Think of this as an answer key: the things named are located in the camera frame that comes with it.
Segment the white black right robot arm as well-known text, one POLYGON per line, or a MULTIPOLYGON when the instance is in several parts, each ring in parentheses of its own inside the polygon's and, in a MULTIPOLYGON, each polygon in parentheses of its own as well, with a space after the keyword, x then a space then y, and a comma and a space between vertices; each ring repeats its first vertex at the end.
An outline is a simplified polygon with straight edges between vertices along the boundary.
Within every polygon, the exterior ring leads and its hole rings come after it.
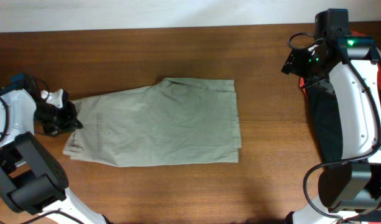
POLYGON ((321 175, 317 196, 285 222, 381 222, 381 51, 350 30, 347 9, 318 13, 312 37, 282 72, 299 77, 309 102, 321 175))

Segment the black garment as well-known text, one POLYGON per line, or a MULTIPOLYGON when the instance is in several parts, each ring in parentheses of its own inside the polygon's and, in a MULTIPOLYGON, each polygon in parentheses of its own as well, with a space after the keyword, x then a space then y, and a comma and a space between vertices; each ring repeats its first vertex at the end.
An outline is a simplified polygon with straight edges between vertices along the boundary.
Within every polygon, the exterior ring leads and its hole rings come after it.
POLYGON ((337 98, 318 88, 305 91, 324 163, 342 158, 342 128, 337 98))

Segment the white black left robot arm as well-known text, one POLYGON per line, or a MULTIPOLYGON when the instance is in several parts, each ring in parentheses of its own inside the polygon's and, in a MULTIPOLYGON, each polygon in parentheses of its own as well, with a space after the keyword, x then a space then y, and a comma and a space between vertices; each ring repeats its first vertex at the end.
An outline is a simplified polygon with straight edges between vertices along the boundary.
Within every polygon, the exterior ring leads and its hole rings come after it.
POLYGON ((41 90, 39 81, 20 73, 0 88, 0 198, 33 215, 29 223, 109 223, 70 190, 63 167, 35 137, 35 121, 50 137, 83 127, 68 93, 41 90))

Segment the khaki green shorts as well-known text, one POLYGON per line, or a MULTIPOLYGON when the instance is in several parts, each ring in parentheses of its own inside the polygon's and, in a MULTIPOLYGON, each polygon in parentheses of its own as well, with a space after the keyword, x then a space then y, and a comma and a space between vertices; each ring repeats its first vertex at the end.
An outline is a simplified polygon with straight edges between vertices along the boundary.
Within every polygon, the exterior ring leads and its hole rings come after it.
POLYGON ((82 128, 63 153, 114 167, 237 163, 241 130, 233 80, 165 78, 75 101, 82 128))

